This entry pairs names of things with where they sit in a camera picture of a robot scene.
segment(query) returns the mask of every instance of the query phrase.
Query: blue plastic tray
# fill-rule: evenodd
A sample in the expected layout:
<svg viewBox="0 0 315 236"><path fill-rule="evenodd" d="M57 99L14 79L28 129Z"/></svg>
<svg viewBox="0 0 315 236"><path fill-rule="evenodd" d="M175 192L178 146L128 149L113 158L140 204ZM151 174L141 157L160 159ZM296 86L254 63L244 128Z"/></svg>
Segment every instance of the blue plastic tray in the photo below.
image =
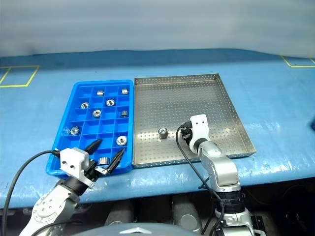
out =
<svg viewBox="0 0 315 236"><path fill-rule="evenodd" d="M123 88L128 90L128 94L122 94ZM98 90L104 91L104 96L98 96ZM65 108L53 149L62 150L73 147L84 149L91 142L103 139L102 144L90 156L90 159L97 162L100 157L108 157L110 162L116 152L125 148L123 158L114 173L130 171L133 148L133 98L133 82L130 80L76 83ZM115 105L106 106L108 99L114 99ZM81 108L83 102L89 103L87 109ZM101 110L99 118L92 115L92 112L97 109ZM128 111L127 118L121 118L123 110ZM77 135L71 135L69 132L73 126L79 127ZM116 144L116 139L121 135L127 137L125 146ZM66 173L60 170L60 160L52 154L49 156L46 172L57 177L67 177Z"/></svg>

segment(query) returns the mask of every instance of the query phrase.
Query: stainless steel tray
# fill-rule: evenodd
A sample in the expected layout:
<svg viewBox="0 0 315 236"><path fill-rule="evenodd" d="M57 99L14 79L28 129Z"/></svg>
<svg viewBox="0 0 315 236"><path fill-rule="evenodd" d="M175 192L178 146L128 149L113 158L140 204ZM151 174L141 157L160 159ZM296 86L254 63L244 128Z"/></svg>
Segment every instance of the stainless steel tray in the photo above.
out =
<svg viewBox="0 0 315 236"><path fill-rule="evenodd" d="M219 74L135 78L133 164L136 168L185 162L175 142L182 122L206 114L209 136L227 156L244 157L256 152L224 88ZM160 140L158 129L168 138ZM181 140L193 161L198 160Z"/></svg>

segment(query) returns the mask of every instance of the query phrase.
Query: white backdrop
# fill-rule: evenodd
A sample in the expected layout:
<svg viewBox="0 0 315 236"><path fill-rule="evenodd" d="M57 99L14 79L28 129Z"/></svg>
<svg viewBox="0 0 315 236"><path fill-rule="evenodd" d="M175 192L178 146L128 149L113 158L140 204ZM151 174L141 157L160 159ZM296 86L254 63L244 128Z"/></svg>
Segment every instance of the white backdrop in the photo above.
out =
<svg viewBox="0 0 315 236"><path fill-rule="evenodd" d="M237 48L315 56L315 0L0 0L0 56Z"/></svg>

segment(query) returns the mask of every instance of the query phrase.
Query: perforated metal tray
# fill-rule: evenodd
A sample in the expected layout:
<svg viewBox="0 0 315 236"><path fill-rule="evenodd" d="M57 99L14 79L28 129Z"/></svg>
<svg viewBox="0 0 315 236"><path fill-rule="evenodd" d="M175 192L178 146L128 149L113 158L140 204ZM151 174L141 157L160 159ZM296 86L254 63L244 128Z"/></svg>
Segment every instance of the perforated metal tray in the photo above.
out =
<svg viewBox="0 0 315 236"><path fill-rule="evenodd" d="M219 74L135 78L134 167L185 162L175 133L182 122L199 114L206 114L209 137L227 156L256 152ZM158 138L162 127L168 129L164 140ZM181 140L181 145L193 161L198 160L186 142Z"/></svg>

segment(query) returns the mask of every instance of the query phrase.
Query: blue table surface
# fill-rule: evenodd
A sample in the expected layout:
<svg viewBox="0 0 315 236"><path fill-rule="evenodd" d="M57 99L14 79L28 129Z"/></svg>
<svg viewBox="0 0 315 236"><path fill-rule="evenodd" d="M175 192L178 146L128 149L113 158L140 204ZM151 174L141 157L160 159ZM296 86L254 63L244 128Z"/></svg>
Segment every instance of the blue table surface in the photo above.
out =
<svg viewBox="0 0 315 236"><path fill-rule="evenodd" d="M307 59L291 60L304 63ZM310 128L315 118L315 68L291 68L280 56L228 49L0 59L0 66L17 65L40 65L40 69L28 87L0 88L0 207L18 168L32 155L52 147L71 89L78 81L219 73L257 150L250 157L234 159L241 184L315 176L315 131ZM12 72L2 83L17 83L30 76L28 70ZM52 189L58 179L45 173L47 158L42 156L26 167L10 207L33 206ZM200 163L196 166L207 177ZM190 192L200 184L187 164L136 169L100 178L81 202Z"/></svg>

